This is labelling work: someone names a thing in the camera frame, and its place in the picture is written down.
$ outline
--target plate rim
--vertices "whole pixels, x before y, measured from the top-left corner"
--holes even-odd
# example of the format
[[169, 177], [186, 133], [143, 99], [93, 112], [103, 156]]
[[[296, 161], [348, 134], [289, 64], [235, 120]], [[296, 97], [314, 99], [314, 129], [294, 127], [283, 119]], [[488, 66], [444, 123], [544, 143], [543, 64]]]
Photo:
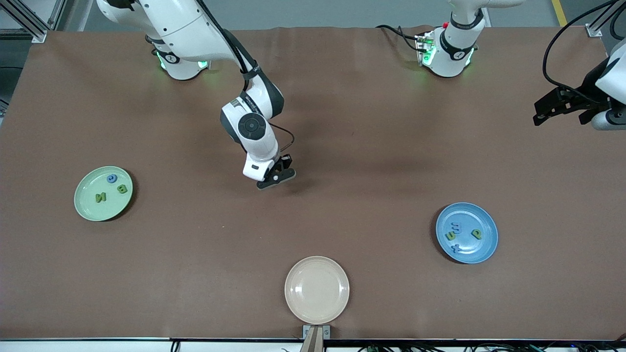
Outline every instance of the plate rim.
[[[305, 320], [302, 319], [302, 315], [298, 314], [294, 311], [294, 308], [291, 306], [291, 303], [289, 301], [289, 299], [287, 299], [287, 291], [289, 290], [287, 283], [289, 282], [289, 278], [291, 277], [294, 269], [301, 265], [302, 262], [304, 261], [310, 261], [313, 259], [323, 259], [326, 261], [330, 261], [331, 263], [335, 264], [339, 270], [341, 270], [341, 274], [346, 278], [346, 301], [343, 304], [343, 307], [341, 307], [341, 309], [339, 310], [339, 312], [334, 315], [333, 317], [331, 317], [331, 319], [325, 320], [325, 321], [309, 321], [309, 320]], [[291, 313], [293, 313], [293, 315], [295, 315], [298, 319], [300, 319], [301, 321], [307, 323], [307, 324], [314, 324], [314, 325], [321, 325], [321, 324], [326, 324], [326, 323], [330, 323], [331, 321], [337, 319], [337, 317], [339, 317], [341, 315], [341, 313], [343, 313], [346, 310], [346, 306], [348, 305], [348, 301], [350, 301], [350, 279], [348, 278], [348, 275], [346, 274], [346, 271], [344, 270], [344, 268], [339, 265], [338, 262], [336, 262], [335, 260], [325, 257], [325, 256], [310, 256], [310, 257], [306, 257], [303, 258], [301, 260], [299, 260], [297, 263], [295, 263], [291, 269], [289, 269], [289, 272], [287, 273], [287, 277], [285, 278], [285, 286], [284, 286], [284, 295], [285, 295], [285, 301], [287, 302], [287, 306], [289, 307], [289, 310], [291, 310]]]
[[[494, 234], [493, 237], [495, 238], [495, 246], [494, 246], [493, 252], [491, 252], [491, 254], [487, 258], [485, 258], [485, 259], [483, 259], [481, 261], [467, 261], [467, 260], [462, 260], [462, 259], [459, 259], [457, 257], [452, 256], [445, 249], [444, 242], [442, 242], [443, 239], [441, 238], [441, 236], [439, 236], [439, 222], [443, 221], [441, 219], [441, 216], [450, 207], [454, 207], [454, 206], [458, 206], [458, 205], [469, 205], [471, 207], [476, 207], [476, 208], [480, 209], [481, 211], [483, 211], [489, 217], [489, 219], [491, 219], [491, 223], [493, 224], [493, 229], [494, 229], [494, 231], [492, 233]], [[496, 252], [496, 249], [498, 248], [499, 235], [498, 235], [498, 226], [496, 225], [496, 221], [493, 220], [493, 217], [491, 216], [491, 214], [489, 214], [489, 212], [487, 210], [483, 209], [482, 207], [480, 207], [479, 205], [476, 205], [474, 203], [470, 203], [470, 202], [456, 202], [456, 203], [452, 203], [452, 204], [448, 205], [447, 207], [445, 207], [444, 209], [442, 209], [441, 212], [439, 213], [439, 215], [437, 216], [437, 221], [435, 222], [435, 230], [434, 231], [435, 231], [435, 237], [437, 237], [437, 242], [439, 242], [439, 246], [441, 247], [443, 252], [448, 257], [450, 257], [450, 258], [452, 258], [452, 259], [454, 259], [454, 260], [456, 260], [458, 262], [461, 262], [463, 264], [479, 264], [479, 263], [482, 263], [482, 262], [486, 261], [487, 259], [491, 258], [493, 256], [493, 254]]]
[[[103, 168], [114, 168], [120, 171], [120, 173], [123, 173], [126, 177], [128, 177], [128, 179], [130, 180], [130, 185], [131, 185], [131, 191], [130, 191], [130, 197], [128, 198], [128, 202], [124, 205], [124, 207], [122, 207], [120, 209], [119, 212], [117, 212], [115, 215], [108, 217], [106, 219], [102, 219], [102, 220], [96, 220], [96, 219], [90, 219], [88, 217], [86, 217], [85, 215], [83, 215], [83, 213], [78, 210], [78, 191], [80, 189], [80, 185], [83, 183], [83, 181], [85, 181], [87, 179], [87, 177], [89, 177], [89, 175], [95, 173], [98, 170], [101, 170]], [[130, 174], [128, 173], [128, 171], [124, 170], [123, 168], [119, 167], [119, 166], [115, 166], [115, 165], [105, 165], [105, 166], [101, 166], [98, 168], [93, 169], [92, 171], [88, 172], [81, 180], [80, 182], [78, 182], [78, 185], [76, 185], [76, 190], [74, 190], [74, 210], [76, 210], [76, 212], [78, 213], [78, 215], [80, 215], [83, 219], [85, 220], [89, 220], [89, 221], [94, 221], [94, 222], [99, 222], [99, 221], [106, 221], [109, 219], [112, 219], [114, 217], [116, 217], [117, 215], [119, 215], [121, 212], [124, 211], [124, 209], [126, 209], [126, 207], [128, 207], [128, 204], [130, 203], [130, 199], [133, 197], [133, 192], [135, 191], [135, 188], [133, 186], [133, 178], [130, 177]]]

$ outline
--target beige plate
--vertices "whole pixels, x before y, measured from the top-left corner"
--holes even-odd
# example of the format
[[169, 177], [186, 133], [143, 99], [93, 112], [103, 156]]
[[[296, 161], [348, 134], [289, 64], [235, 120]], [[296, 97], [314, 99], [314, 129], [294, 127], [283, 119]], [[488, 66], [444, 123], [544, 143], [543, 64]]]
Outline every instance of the beige plate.
[[289, 309], [309, 324], [326, 324], [348, 304], [350, 284], [346, 272], [332, 259], [314, 256], [299, 261], [285, 280]]

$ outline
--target floor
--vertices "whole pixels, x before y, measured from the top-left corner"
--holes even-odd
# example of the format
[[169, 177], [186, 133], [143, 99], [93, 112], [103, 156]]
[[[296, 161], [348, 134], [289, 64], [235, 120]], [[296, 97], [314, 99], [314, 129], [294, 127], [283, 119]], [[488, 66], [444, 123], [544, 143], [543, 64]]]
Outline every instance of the floor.
[[[375, 27], [379, 24], [439, 25], [450, 16], [450, 7], [444, 0], [257, 0], [206, 1], [209, 8], [228, 29], [267, 29], [274, 27], [333, 26]], [[602, 0], [562, 0], [568, 19], [600, 4]], [[62, 28], [67, 31], [132, 31], [108, 21], [98, 10], [94, 0], [73, 0], [67, 7]], [[14, 26], [5, 14], [0, 16], [0, 28]], [[551, 0], [526, 0], [509, 9], [490, 9], [489, 20], [494, 27], [558, 26]], [[626, 33], [626, 16], [618, 22], [618, 29]], [[617, 42], [608, 35], [603, 38], [608, 48]], [[30, 47], [28, 40], [0, 40], [0, 66], [22, 67]], [[0, 100], [9, 103], [19, 78], [20, 70], [0, 69]]]

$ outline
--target black round joint cover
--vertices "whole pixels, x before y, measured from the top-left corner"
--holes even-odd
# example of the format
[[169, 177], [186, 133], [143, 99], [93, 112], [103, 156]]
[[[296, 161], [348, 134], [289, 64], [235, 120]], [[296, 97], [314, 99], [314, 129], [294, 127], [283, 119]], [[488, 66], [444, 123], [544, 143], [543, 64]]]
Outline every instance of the black round joint cover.
[[239, 133], [246, 139], [260, 140], [265, 135], [265, 119], [258, 113], [247, 113], [239, 119]]

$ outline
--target plate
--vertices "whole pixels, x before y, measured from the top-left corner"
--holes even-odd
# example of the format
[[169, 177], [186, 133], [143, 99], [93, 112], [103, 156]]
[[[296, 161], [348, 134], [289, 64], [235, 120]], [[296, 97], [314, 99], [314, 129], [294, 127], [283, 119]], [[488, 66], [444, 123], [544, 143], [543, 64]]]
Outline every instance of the plate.
[[285, 299], [298, 319], [314, 325], [337, 318], [348, 304], [346, 272], [332, 259], [314, 256], [299, 261], [285, 280]]
[[133, 181], [126, 170], [104, 166], [83, 177], [74, 193], [74, 208], [90, 221], [108, 220], [130, 202]]
[[489, 213], [472, 203], [455, 203], [441, 211], [437, 240], [454, 260], [477, 264], [489, 259], [498, 247], [498, 229]]

